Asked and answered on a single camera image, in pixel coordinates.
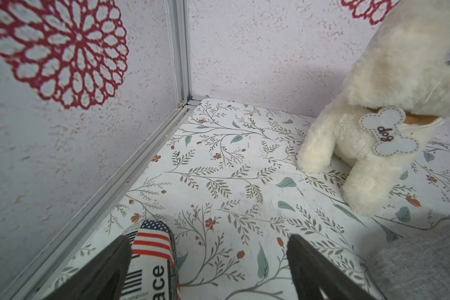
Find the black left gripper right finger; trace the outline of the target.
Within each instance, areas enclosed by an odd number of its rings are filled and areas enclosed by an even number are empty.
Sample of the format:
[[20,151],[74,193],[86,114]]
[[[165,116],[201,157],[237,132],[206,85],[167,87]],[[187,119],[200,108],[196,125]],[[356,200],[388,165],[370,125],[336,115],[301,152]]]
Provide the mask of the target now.
[[300,300],[373,299],[298,234],[290,236],[286,256]]

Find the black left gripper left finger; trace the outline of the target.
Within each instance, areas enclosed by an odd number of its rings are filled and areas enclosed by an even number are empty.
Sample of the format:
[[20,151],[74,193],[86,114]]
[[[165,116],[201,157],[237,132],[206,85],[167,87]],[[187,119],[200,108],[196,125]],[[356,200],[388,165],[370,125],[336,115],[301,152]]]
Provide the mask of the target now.
[[127,236],[117,237],[45,300],[118,300],[131,262]]

